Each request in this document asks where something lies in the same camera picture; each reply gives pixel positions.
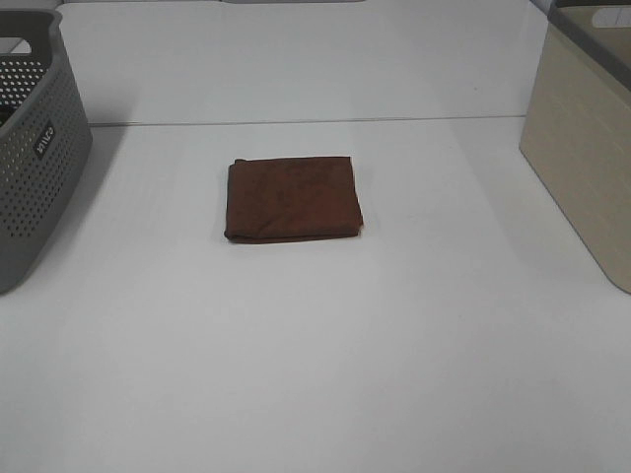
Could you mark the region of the brown folded towel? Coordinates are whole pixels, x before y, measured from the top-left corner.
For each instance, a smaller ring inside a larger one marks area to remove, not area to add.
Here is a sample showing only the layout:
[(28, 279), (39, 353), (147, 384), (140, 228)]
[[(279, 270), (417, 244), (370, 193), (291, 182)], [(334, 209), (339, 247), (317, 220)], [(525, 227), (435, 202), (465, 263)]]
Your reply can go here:
[(236, 160), (225, 237), (263, 244), (356, 237), (364, 225), (349, 157)]

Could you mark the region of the beige plastic basket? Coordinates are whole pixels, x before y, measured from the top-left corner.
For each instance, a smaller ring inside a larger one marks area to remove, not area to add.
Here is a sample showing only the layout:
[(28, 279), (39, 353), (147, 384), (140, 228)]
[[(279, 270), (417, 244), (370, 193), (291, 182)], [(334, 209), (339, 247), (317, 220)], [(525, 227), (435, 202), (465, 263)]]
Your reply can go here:
[(610, 283), (630, 290), (630, 4), (554, 1), (520, 150)]

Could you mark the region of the grey perforated plastic basket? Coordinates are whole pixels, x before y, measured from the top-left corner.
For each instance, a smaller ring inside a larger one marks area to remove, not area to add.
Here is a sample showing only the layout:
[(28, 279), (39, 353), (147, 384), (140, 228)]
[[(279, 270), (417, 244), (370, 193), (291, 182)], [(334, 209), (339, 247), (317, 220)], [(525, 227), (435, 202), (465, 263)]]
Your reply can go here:
[(1, 35), (1, 291), (35, 265), (82, 176), (93, 136), (54, 10), (4, 9)]

